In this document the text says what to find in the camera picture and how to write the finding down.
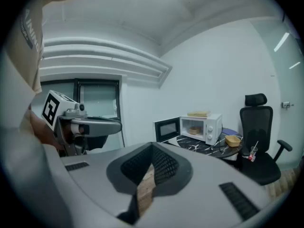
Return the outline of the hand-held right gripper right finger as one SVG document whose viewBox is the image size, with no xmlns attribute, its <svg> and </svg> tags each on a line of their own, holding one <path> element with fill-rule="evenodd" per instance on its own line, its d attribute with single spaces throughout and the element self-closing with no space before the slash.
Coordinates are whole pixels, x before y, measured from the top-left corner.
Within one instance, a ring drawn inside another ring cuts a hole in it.
<svg viewBox="0 0 304 228">
<path fill-rule="evenodd" d="M 259 209 L 270 198 L 259 184 L 222 160 L 180 147 L 163 144 L 192 165 L 190 182 L 176 195 L 155 197 L 140 218 L 142 228 L 231 228 L 242 222 L 226 195 L 222 183 L 234 183 Z"/>
</svg>

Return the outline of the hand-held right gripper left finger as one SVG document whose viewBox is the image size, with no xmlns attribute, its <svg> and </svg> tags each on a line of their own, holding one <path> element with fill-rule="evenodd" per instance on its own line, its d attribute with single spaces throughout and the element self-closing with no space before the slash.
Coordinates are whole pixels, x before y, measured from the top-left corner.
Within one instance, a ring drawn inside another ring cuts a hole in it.
<svg viewBox="0 0 304 228">
<path fill-rule="evenodd" d="M 152 224 L 154 207 L 139 215 L 138 186 L 152 160 L 151 143 L 63 158 L 65 166 L 88 165 L 66 172 L 62 190 L 75 224 Z"/>
</svg>

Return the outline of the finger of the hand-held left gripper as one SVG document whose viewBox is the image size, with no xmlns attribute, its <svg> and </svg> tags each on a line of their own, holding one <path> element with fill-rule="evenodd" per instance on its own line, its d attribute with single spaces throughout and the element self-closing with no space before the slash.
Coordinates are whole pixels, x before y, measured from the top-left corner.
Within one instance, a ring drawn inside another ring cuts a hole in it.
<svg viewBox="0 0 304 228">
<path fill-rule="evenodd" d="M 108 136 L 121 130 L 121 122 L 109 118 L 79 117 L 71 120 L 71 131 L 74 135 Z"/>
</svg>

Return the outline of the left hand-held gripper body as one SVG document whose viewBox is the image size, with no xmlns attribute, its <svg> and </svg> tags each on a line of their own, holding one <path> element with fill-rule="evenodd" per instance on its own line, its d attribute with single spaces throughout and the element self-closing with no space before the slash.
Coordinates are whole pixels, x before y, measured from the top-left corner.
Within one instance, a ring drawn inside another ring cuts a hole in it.
<svg viewBox="0 0 304 228">
<path fill-rule="evenodd" d="M 63 93 L 50 90 L 45 100 L 44 108 L 41 113 L 42 119 L 53 131 L 56 141 L 63 145 L 67 156 L 85 154 L 85 143 L 76 144 L 75 138 L 84 137 L 79 132 L 81 123 L 73 123 L 73 120 L 87 117 L 84 104 L 78 103 Z M 65 138 L 62 123 L 67 122 L 72 133 L 71 143 Z"/>
</svg>

